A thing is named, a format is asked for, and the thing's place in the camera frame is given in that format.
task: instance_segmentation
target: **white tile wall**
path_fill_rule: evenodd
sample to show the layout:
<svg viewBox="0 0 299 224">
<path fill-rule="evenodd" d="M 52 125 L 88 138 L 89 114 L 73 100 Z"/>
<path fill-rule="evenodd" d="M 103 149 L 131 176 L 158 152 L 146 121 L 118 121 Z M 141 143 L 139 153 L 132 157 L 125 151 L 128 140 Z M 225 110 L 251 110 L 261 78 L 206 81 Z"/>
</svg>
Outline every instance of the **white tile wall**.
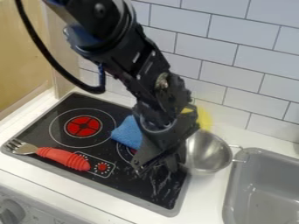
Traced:
<svg viewBox="0 0 299 224">
<path fill-rule="evenodd" d="M 99 84 L 99 75 L 84 69 L 80 69 L 80 79 L 89 86 L 96 87 Z"/>
<path fill-rule="evenodd" d="M 131 2 L 137 14 L 137 21 L 141 25 L 149 25 L 150 22 L 150 4 L 140 3 L 136 1 Z"/>
<path fill-rule="evenodd" d="M 143 27 L 145 34 L 156 42 L 158 47 L 162 51 L 169 53 L 174 52 L 175 42 L 176 42 L 176 33 L 172 31 L 162 31 L 158 29 L 153 29 L 149 27 Z"/>
<path fill-rule="evenodd" d="M 185 77 L 183 77 L 183 79 L 186 87 L 192 91 L 193 97 L 216 103 L 221 103 L 223 101 L 226 91 L 225 87 Z"/>
<path fill-rule="evenodd" d="M 299 104 L 291 102 L 289 105 L 288 112 L 284 117 L 285 121 L 292 123 L 299 123 Z"/>
<path fill-rule="evenodd" d="M 211 115 L 212 125 L 224 123 L 241 129 L 246 128 L 250 115 L 248 112 L 201 100 L 196 100 L 195 105 L 205 109 Z"/>
<path fill-rule="evenodd" d="M 186 77 L 197 79 L 199 76 L 199 69 L 201 67 L 201 60 L 191 59 L 183 56 L 178 56 L 172 53 L 164 52 L 163 55 L 171 65 L 170 70 L 174 74 L 180 74 Z"/>
<path fill-rule="evenodd" d="M 234 65 L 299 80 L 299 56 L 295 55 L 241 45 Z"/>
<path fill-rule="evenodd" d="M 152 27 L 206 36 L 209 22 L 210 15 L 206 13 L 174 9 L 160 5 L 153 5 L 151 8 L 150 26 Z"/>
<path fill-rule="evenodd" d="M 184 34 L 177 35 L 176 53 L 201 60 L 232 65 L 236 49 L 235 44 Z"/>
<path fill-rule="evenodd" d="M 214 123 L 299 143 L 299 0 L 134 0 L 138 21 Z M 98 81 L 80 59 L 81 79 Z M 108 77 L 109 91 L 132 95 Z"/>
<path fill-rule="evenodd" d="M 85 68 L 96 73 L 98 72 L 98 67 L 90 60 L 84 59 L 82 57 L 79 57 L 78 59 L 80 68 Z"/>
<path fill-rule="evenodd" d="M 293 102 L 299 102 L 298 90 L 299 80 L 290 80 L 273 75 L 266 75 L 261 86 L 261 94 Z"/>
<path fill-rule="evenodd" d="M 282 27 L 275 50 L 299 54 L 299 29 Z"/>
<path fill-rule="evenodd" d="M 299 1 L 252 0 L 247 18 L 299 27 Z"/>
<path fill-rule="evenodd" d="M 262 115 L 252 115 L 248 129 L 290 142 L 299 143 L 299 125 Z"/>
<path fill-rule="evenodd" d="M 181 0 L 140 0 L 141 2 L 151 3 L 151 4 L 164 4 L 174 7 L 179 7 Z"/>
<path fill-rule="evenodd" d="M 201 69 L 200 79 L 231 88 L 258 92 L 263 75 L 263 73 L 205 61 Z"/>
<path fill-rule="evenodd" d="M 289 103 L 260 94 L 252 94 L 237 89 L 228 88 L 224 104 L 237 109 L 256 114 L 283 118 Z"/>
<path fill-rule="evenodd" d="M 182 7 L 231 17 L 244 18 L 248 0 L 182 0 Z"/>
<path fill-rule="evenodd" d="M 278 25 L 212 16 L 209 38 L 272 49 L 278 30 Z"/>
</svg>

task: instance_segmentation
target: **sink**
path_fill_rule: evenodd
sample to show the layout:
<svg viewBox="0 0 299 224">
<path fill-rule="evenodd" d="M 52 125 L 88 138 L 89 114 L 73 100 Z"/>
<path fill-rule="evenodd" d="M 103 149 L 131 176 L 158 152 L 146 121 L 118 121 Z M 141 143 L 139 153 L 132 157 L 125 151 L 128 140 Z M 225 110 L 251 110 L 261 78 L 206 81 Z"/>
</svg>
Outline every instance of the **sink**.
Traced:
<svg viewBox="0 0 299 224">
<path fill-rule="evenodd" d="M 299 224 L 299 160 L 257 148 L 234 159 L 225 224 Z"/>
</svg>

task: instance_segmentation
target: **yellow sponge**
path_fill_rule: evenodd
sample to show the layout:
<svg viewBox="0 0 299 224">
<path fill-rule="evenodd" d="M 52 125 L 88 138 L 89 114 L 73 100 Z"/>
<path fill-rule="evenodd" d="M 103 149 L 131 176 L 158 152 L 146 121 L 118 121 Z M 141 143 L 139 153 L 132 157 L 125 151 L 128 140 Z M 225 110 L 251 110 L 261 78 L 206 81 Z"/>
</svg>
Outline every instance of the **yellow sponge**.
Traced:
<svg viewBox="0 0 299 224">
<path fill-rule="evenodd" d="M 198 108 L 198 120 L 196 121 L 202 130 L 211 130 L 212 127 L 212 116 L 204 108 Z M 192 112 L 189 108 L 184 108 L 182 114 Z"/>
</svg>

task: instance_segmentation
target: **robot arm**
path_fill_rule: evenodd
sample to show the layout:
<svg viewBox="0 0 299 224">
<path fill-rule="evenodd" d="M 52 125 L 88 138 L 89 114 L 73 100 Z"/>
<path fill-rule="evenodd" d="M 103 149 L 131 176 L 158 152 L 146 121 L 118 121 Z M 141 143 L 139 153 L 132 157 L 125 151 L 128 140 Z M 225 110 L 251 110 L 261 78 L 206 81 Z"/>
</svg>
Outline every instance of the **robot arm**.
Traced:
<svg viewBox="0 0 299 224">
<path fill-rule="evenodd" d="M 185 139 L 198 129 L 197 111 L 189 104 L 191 92 L 184 81 L 170 72 L 161 51 L 136 22 L 130 1 L 44 2 L 66 21 L 64 33 L 72 49 L 96 65 L 101 64 L 136 97 L 133 114 L 143 133 L 142 147 L 131 162 L 137 173 L 157 163 L 165 163 L 175 172 L 177 163 L 184 162 Z M 102 92 L 78 86 L 89 92 Z M 191 113 L 181 114 L 186 107 Z"/>
</svg>

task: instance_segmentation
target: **metal bowl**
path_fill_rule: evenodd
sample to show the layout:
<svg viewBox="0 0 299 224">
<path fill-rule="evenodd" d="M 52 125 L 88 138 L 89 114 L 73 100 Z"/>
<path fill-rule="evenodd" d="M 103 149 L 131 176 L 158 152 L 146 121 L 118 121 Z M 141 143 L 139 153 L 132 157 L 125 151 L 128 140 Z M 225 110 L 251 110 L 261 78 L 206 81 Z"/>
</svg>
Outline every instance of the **metal bowl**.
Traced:
<svg viewBox="0 0 299 224">
<path fill-rule="evenodd" d="M 187 153 L 184 166 L 192 175 L 217 172 L 233 160 L 228 144 L 212 133 L 199 130 L 187 139 Z"/>
</svg>

